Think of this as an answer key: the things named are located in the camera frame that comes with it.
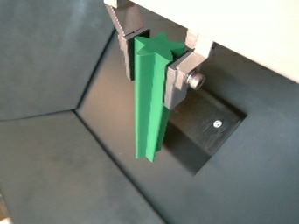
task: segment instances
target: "screw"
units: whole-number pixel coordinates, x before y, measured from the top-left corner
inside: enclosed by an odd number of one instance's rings
[[[192,71],[186,75],[184,80],[190,84],[191,88],[199,89],[206,80],[206,77],[203,74],[198,73],[196,71]]]
[[[219,128],[222,126],[222,120],[214,122],[214,127]]]

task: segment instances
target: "bolt head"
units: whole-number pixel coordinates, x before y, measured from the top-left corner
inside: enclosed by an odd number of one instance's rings
[[[214,127],[218,129],[222,126],[222,120],[214,122]]]
[[[191,88],[199,89],[202,87],[202,84],[203,84],[204,80],[206,80],[204,75],[195,72],[191,75],[190,80],[188,80]]]

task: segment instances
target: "white panel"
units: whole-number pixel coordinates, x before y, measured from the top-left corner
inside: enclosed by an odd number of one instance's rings
[[[299,1],[132,2],[299,82]]]

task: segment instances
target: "green plastic bar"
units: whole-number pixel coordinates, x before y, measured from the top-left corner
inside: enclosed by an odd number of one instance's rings
[[[155,161],[162,149],[170,110],[164,107],[166,66],[180,56],[184,44],[166,34],[135,38],[135,157]]]

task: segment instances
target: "dark gray wall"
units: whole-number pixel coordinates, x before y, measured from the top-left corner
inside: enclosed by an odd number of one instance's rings
[[[0,1],[0,120],[76,108],[111,32],[102,0]]]
[[[0,122],[13,224],[162,224],[72,112]]]
[[[151,28],[160,25],[175,28],[174,37],[184,35],[164,19],[151,19]],[[206,88],[247,118],[195,176],[167,150],[155,163],[135,159],[134,83],[116,39],[79,114],[170,223],[295,224],[299,85],[220,46],[202,72]]]

